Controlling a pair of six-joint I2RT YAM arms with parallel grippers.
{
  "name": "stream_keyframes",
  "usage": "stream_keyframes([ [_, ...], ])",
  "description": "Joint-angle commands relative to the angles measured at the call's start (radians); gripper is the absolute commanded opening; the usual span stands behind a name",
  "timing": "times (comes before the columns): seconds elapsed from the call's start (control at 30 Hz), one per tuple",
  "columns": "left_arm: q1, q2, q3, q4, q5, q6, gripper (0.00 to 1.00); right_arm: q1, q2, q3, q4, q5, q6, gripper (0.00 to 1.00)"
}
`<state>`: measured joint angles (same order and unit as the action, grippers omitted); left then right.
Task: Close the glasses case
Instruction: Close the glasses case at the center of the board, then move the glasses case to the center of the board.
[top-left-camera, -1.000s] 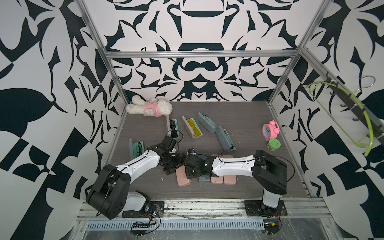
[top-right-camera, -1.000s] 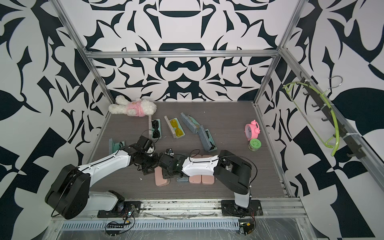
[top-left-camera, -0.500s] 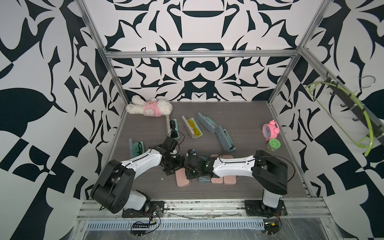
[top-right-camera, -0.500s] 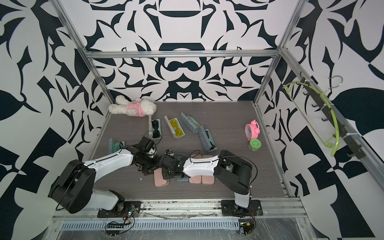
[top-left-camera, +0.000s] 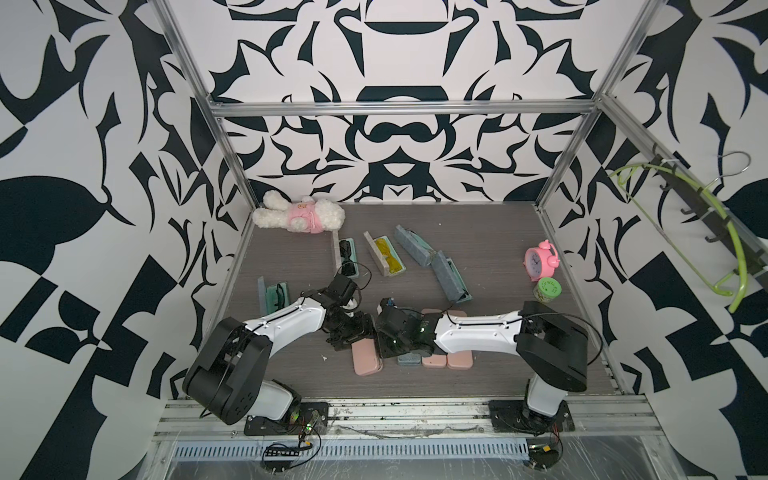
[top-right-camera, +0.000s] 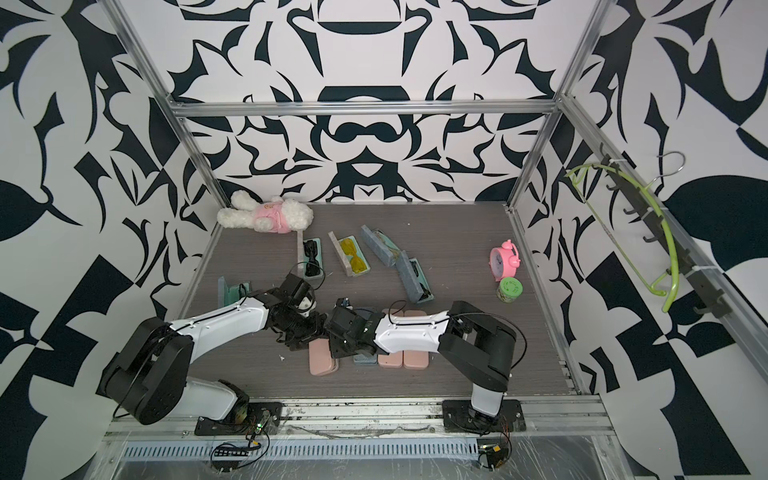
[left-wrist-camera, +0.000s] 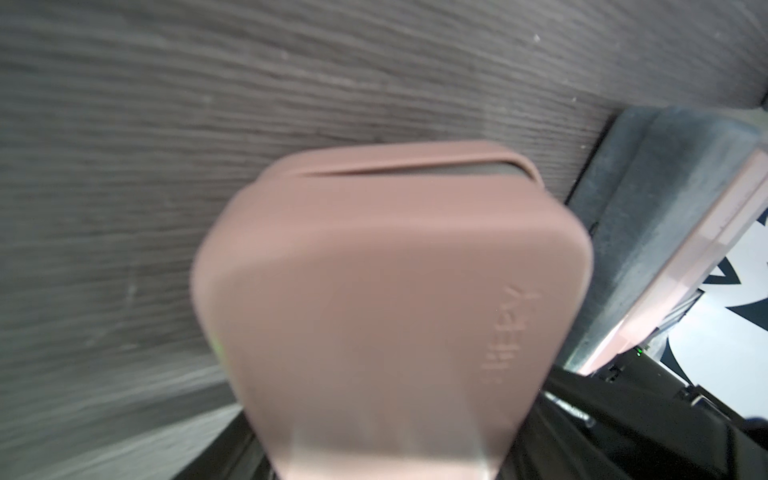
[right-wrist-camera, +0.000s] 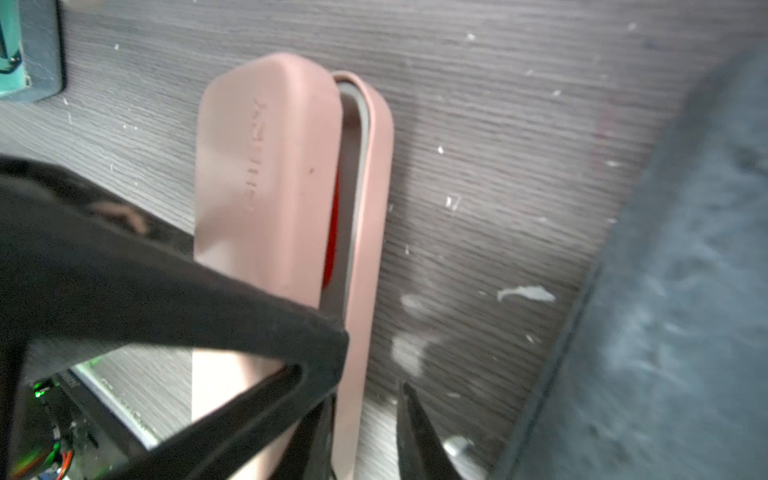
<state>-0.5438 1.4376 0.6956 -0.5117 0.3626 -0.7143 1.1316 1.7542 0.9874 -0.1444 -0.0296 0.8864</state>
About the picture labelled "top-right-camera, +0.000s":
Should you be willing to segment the mint case with white sunglasses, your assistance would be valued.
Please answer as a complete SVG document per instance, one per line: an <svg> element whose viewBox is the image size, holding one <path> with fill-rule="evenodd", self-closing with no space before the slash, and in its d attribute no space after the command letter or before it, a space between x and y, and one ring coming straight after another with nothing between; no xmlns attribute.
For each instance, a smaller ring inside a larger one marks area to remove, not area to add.
<svg viewBox="0 0 768 480"><path fill-rule="evenodd" d="M378 364L378 356L376 354L356 354L353 356L353 364L356 366L376 366Z"/></svg>

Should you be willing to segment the pink case with red glasses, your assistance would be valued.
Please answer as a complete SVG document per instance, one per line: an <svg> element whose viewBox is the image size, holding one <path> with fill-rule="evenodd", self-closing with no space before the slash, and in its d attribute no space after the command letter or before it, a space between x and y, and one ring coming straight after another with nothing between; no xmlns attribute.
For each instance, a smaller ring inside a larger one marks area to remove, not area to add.
<svg viewBox="0 0 768 480"><path fill-rule="evenodd" d="M325 376L336 372L338 360L332 357L328 339L315 339L309 343L309 371L313 376Z"/></svg>

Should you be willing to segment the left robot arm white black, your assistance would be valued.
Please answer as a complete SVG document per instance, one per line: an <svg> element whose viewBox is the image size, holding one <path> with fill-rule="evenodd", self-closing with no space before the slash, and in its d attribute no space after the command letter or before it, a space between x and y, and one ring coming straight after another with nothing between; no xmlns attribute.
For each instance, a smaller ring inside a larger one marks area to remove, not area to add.
<svg viewBox="0 0 768 480"><path fill-rule="evenodd" d="M142 425L167 417L203 417L243 422L248 397L225 381L189 375L204 354L240 337L271 330L283 345L299 350L324 335L327 316L313 296L296 300L277 289L251 294L230 305L187 319L140 323L101 374L96 393L116 403Z"/></svg>

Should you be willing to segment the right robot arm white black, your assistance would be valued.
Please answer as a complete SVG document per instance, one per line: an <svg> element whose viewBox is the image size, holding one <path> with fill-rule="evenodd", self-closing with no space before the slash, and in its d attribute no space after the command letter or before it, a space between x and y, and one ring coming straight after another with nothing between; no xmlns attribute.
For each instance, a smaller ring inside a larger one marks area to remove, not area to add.
<svg viewBox="0 0 768 480"><path fill-rule="evenodd" d="M337 306L324 322L334 358L413 351L441 355L472 383L469 411L495 419L508 391L518 334L465 301L421 316Z"/></svg>

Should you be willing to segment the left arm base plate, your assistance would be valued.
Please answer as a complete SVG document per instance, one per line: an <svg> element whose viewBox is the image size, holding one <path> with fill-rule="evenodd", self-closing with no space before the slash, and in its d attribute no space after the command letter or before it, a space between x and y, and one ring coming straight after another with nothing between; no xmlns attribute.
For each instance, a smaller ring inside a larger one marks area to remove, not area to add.
<svg viewBox="0 0 768 480"><path fill-rule="evenodd" d="M284 404L276 401L254 401L236 385L223 381L236 401L221 420L200 416L194 430L199 437L261 435L275 433L281 423Z"/></svg>

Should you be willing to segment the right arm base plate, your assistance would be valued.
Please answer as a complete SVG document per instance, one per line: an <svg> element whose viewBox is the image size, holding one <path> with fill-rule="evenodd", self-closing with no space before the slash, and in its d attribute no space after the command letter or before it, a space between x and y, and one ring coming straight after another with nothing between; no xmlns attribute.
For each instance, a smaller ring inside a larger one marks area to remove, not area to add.
<svg viewBox="0 0 768 480"><path fill-rule="evenodd" d="M443 426L447 432L486 435L527 430L522 406L518 400L503 400L495 417L473 410L469 400L444 400L441 407Z"/></svg>

